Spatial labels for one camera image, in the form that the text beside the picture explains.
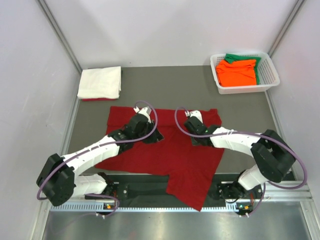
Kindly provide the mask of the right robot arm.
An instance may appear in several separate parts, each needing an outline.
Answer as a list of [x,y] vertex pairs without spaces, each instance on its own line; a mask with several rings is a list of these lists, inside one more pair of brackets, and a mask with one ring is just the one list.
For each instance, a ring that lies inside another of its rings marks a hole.
[[196,116],[190,116],[183,124],[194,137],[197,145],[216,149],[228,149],[252,157],[255,165],[240,173],[238,178],[221,190],[227,198],[245,198],[253,188],[268,181],[279,183],[296,159],[284,147],[258,136],[235,134],[224,127],[206,127]]

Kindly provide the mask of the dark red t shirt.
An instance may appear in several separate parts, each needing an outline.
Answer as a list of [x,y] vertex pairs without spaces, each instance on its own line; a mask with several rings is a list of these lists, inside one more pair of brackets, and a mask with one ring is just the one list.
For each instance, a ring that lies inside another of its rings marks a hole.
[[186,120],[182,111],[178,111],[177,121],[173,109],[157,109],[156,113],[157,129],[163,140],[151,144],[136,142],[132,149],[96,164],[95,168],[168,176],[166,193],[200,211],[224,149],[194,146],[176,125]]

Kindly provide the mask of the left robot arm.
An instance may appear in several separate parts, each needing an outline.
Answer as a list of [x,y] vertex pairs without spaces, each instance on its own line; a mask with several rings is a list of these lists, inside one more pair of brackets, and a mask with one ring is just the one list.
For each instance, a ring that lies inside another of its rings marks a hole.
[[137,113],[123,128],[82,150],[63,156],[51,155],[36,180],[37,200],[49,200],[57,207],[75,198],[109,198],[114,187],[101,173],[83,173],[104,160],[129,151],[137,142],[158,142],[162,138],[157,130],[158,122],[157,118],[151,120],[148,114]]

